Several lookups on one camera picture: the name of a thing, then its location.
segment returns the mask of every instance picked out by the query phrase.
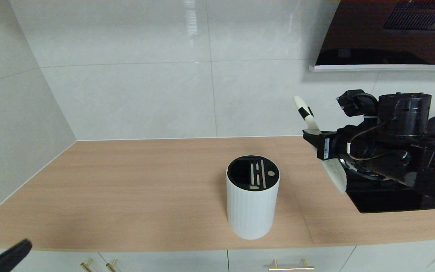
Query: robotic arm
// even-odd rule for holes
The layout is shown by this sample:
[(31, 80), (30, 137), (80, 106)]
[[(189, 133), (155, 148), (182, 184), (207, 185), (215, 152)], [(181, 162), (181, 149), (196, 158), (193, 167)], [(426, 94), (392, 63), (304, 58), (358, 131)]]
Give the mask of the robotic arm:
[[(337, 131), (309, 126), (304, 139), (316, 148), (321, 161), (335, 161), (335, 166), (339, 161), (343, 168), (374, 181), (399, 182), (435, 201), (435, 117), (428, 121), (431, 98), (424, 93), (396, 93), (376, 100), (362, 90), (346, 91), (337, 98), (342, 110), (349, 117), (364, 115), (364, 121)], [(295, 97), (307, 120), (311, 110), (300, 100)], [(337, 187), (346, 184), (340, 171), (327, 172)]]

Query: container lid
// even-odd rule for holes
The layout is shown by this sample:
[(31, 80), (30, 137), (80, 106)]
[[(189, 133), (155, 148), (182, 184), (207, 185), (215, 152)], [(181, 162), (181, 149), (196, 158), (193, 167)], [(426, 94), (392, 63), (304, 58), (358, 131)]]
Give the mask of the container lid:
[(278, 167), (269, 159), (257, 155), (242, 156), (228, 166), (229, 180), (247, 191), (264, 191), (279, 180)]

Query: black container top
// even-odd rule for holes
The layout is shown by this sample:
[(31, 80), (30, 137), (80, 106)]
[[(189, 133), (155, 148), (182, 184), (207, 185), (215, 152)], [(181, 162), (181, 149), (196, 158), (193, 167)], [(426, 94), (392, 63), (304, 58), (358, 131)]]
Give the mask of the black container top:
[(378, 121), (382, 132), (397, 136), (426, 133), (432, 96), (424, 93), (396, 93), (378, 98)]
[(264, 191), (273, 187), (279, 179), (278, 167), (265, 157), (242, 156), (228, 166), (229, 180), (247, 191)]

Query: white cylindrical container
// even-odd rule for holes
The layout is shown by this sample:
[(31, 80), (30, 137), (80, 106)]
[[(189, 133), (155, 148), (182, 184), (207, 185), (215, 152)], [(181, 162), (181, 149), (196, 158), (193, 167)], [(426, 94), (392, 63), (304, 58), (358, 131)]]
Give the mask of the white cylindrical container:
[(247, 155), (228, 165), (228, 222), (238, 236), (253, 240), (270, 231), (279, 178), (278, 167), (265, 157)]

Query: black tape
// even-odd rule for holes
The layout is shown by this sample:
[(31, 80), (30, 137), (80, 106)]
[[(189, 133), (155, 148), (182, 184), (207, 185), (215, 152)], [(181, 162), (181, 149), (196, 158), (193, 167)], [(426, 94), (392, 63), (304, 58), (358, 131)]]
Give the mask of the black tape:
[(308, 115), (310, 115), (304, 108), (299, 108), (298, 112), (300, 113), (300, 115), (302, 116), (303, 120), (305, 119), (305, 117), (307, 117)]

